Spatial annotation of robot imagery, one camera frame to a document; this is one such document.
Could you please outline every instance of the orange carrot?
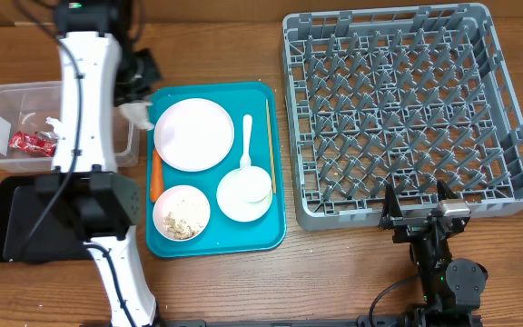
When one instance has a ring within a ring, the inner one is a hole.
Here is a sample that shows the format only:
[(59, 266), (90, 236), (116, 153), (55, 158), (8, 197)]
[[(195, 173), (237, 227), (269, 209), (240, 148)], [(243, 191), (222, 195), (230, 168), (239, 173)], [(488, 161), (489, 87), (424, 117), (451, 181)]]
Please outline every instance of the orange carrot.
[(151, 172), (151, 201), (155, 203), (164, 192), (163, 165), (161, 157), (153, 149), (153, 171)]

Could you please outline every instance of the wooden table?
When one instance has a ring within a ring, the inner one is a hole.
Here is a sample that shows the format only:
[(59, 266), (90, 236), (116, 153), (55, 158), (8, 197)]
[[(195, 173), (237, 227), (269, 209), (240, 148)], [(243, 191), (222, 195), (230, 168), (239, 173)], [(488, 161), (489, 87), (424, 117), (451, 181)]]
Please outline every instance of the wooden table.
[[(496, 19), (523, 113), (523, 18)], [(153, 50), (164, 85), (262, 80), (283, 99), (281, 24), (149, 25), (142, 45)], [(0, 84), (59, 80), (54, 44), (34, 29), (0, 28)], [(377, 228), (308, 233), (295, 220), (286, 110), (278, 101), (288, 234), (274, 251), (180, 260), (139, 251), (146, 280), (169, 319), (207, 321), (355, 318), (391, 283), (415, 272), (408, 245)], [(145, 185), (146, 147), (138, 166), (123, 169)], [(0, 181), (8, 174), (0, 170)], [(474, 220), (450, 241), (456, 257), (489, 270), (482, 296), (488, 326), (523, 326), (523, 213)], [(377, 313), (398, 313), (422, 300), (413, 283), (385, 298)], [(0, 326), (65, 327), (108, 321), (98, 272), (89, 262), (30, 266), (0, 263)]]

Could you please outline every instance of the plastic bin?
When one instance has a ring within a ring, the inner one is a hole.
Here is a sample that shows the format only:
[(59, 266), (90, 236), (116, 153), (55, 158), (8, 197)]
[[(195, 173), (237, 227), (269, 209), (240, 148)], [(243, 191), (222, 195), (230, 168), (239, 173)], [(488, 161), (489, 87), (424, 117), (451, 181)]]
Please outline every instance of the plastic bin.
[(302, 228), (376, 225), (387, 184), (427, 214), (437, 179), (472, 217), (523, 209), (523, 119), (484, 5), (292, 14), (283, 31)]
[[(52, 131), (47, 117), (60, 116), (62, 83), (40, 82), (0, 85), (0, 168), (12, 173), (45, 172), (52, 169), (52, 158), (35, 157), (7, 144), (17, 132), (34, 134)], [(118, 131), (128, 129), (128, 134)], [(113, 114), (113, 144), (119, 167), (138, 164), (140, 131), (120, 115)]]

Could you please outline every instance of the transparent bin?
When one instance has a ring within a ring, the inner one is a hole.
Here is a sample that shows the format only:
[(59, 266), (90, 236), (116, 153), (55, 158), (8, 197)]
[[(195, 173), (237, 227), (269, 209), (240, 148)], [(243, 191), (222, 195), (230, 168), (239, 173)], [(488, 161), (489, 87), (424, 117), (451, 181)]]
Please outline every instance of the transparent bin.
[[(18, 131), (34, 134), (50, 132), (47, 117), (60, 118), (62, 82), (38, 82), (0, 85), (0, 168), (12, 173), (46, 172), (52, 169), (52, 158), (25, 154), (7, 145)], [(126, 129), (128, 133), (118, 131)], [(119, 167), (138, 164), (140, 131), (113, 111), (113, 144)]]

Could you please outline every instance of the gray dish rack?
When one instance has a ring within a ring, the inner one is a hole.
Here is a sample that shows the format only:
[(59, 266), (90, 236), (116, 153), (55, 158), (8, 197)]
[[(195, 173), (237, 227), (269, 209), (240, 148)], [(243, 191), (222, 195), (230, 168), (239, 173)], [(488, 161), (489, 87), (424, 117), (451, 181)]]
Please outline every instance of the gray dish rack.
[(523, 209), (523, 119), (488, 9), (288, 15), (282, 54), (294, 201), (306, 230), (407, 217), (443, 179), (472, 217)]

